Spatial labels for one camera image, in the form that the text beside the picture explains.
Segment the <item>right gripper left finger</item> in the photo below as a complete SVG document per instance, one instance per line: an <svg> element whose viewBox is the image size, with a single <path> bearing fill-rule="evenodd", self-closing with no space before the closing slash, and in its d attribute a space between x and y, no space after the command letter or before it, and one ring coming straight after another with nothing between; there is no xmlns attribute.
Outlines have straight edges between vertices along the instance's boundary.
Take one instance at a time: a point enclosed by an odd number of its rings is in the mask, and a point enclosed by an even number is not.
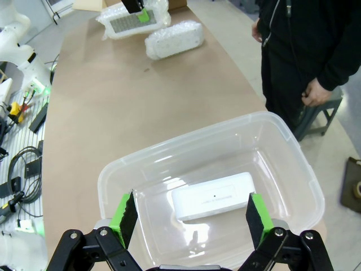
<svg viewBox="0 0 361 271"><path fill-rule="evenodd" d="M132 192L124 194L111 220L84 234L77 229L63 233L47 270L92 270L106 262L110 270L141 270L129 252L138 219Z"/></svg>

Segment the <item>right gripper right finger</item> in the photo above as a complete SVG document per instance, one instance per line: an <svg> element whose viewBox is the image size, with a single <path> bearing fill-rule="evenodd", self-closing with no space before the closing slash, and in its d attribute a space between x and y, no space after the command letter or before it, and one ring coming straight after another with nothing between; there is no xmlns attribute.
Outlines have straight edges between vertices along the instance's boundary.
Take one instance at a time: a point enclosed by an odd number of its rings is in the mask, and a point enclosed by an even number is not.
<svg viewBox="0 0 361 271"><path fill-rule="evenodd" d="M319 232L296 235L275 226L261 194L249 194L245 216L254 251L239 270L272 270L275 264L286 264L289 270L334 269Z"/></svg>

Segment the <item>person's right hand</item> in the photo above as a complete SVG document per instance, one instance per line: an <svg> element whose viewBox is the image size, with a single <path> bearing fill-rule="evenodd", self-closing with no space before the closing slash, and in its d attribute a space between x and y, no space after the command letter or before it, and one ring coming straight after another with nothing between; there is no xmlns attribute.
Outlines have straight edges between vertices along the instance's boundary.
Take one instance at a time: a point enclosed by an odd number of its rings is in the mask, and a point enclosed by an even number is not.
<svg viewBox="0 0 361 271"><path fill-rule="evenodd" d="M253 24L252 24L252 37L259 43L262 43L262 35L260 34L259 30L258 30L258 22L259 19L257 19Z"/></svg>

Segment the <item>person's left hand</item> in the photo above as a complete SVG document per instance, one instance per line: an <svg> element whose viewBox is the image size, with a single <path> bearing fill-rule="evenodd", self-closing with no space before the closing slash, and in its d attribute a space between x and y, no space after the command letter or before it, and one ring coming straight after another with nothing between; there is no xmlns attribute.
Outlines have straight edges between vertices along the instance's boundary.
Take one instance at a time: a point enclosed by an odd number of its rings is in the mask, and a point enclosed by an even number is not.
<svg viewBox="0 0 361 271"><path fill-rule="evenodd" d="M327 102L332 92L321 86L318 79L315 78L309 82L306 90L302 93L302 102L305 106L316 107Z"/></svg>

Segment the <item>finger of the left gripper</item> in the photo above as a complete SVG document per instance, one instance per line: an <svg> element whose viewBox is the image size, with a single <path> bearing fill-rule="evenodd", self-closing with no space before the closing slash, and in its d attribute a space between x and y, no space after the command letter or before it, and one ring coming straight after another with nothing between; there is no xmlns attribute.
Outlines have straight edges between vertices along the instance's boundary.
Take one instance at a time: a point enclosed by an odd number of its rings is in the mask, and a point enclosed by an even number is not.
<svg viewBox="0 0 361 271"><path fill-rule="evenodd" d="M149 15L144 7L143 0L122 0L121 1L129 14L135 14L141 23L149 21Z"/></svg>

